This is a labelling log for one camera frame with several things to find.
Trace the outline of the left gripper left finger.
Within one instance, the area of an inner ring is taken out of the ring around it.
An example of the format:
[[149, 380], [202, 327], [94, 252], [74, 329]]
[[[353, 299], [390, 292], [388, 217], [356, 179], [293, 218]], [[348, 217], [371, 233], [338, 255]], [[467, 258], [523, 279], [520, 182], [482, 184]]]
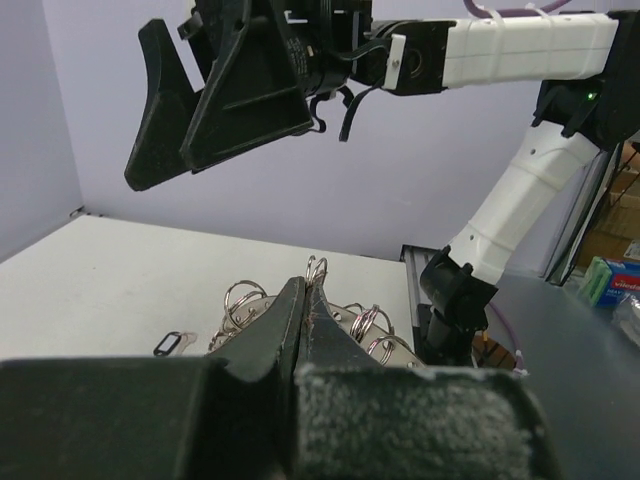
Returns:
[[1, 365], [5, 479], [284, 479], [306, 288], [203, 357]]

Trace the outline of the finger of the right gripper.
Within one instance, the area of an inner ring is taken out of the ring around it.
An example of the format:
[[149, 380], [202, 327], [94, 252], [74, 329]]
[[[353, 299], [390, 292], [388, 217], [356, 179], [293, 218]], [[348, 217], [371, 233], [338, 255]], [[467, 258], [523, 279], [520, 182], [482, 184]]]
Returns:
[[191, 86], [164, 20], [150, 20], [139, 30], [138, 39], [147, 96], [124, 177], [132, 190], [144, 191], [203, 170], [189, 165], [180, 153], [202, 92]]

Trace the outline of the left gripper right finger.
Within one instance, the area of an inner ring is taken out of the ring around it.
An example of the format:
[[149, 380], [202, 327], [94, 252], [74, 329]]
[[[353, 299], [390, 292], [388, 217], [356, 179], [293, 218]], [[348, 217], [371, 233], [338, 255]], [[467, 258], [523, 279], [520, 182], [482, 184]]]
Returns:
[[554, 479], [536, 399], [491, 369], [338, 363], [299, 351], [297, 479]]

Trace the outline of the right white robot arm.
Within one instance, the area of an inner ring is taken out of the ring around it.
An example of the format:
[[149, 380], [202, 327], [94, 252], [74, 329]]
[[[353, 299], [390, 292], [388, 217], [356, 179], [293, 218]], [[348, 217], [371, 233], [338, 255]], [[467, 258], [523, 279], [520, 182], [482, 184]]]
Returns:
[[377, 21], [369, 1], [197, 1], [178, 33], [204, 85], [191, 86], [164, 20], [138, 33], [147, 75], [124, 176], [145, 191], [284, 137], [322, 133], [317, 107], [341, 95], [347, 141], [365, 92], [400, 97], [536, 80], [531, 124], [505, 173], [420, 283], [432, 317], [420, 352], [468, 365], [473, 337], [514, 250], [599, 153], [639, 129], [639, 14], [556, 5], [463, 19]]

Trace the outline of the metal disc keyring holder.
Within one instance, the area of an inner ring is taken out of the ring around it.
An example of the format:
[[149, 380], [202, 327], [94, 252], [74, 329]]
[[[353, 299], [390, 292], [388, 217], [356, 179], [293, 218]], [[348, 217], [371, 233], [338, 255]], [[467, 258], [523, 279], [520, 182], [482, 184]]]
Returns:
[[[310, 256], [304, 275], [306, 298], [299, 330], [300, 352], [312, 356], [312, 348], [317, 347], [316, 363], [322, 357], [338, 363], [340, 356], [345, 355], [347, 360], [372, 360], [383, 367], [426, 367], [380, 305], [328, 302], [324, 291], [327, 276], [328, 259]], [[223, 317], [206, 353], [214, 354], [262, 317], [272, 314], [276, 300], [275, 295], [254, 280], [232, 283], [224, 293]]]

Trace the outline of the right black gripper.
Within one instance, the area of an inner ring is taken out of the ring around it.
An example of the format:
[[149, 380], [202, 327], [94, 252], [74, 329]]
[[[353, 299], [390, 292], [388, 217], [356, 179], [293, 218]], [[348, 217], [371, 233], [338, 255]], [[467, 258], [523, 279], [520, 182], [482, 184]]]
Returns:
[[206, 79], [179, 149], [199, 173], [313, 126], [306, 98], [375, 88], [393, 40], [368, 1], [195, 1], [189, 43]]

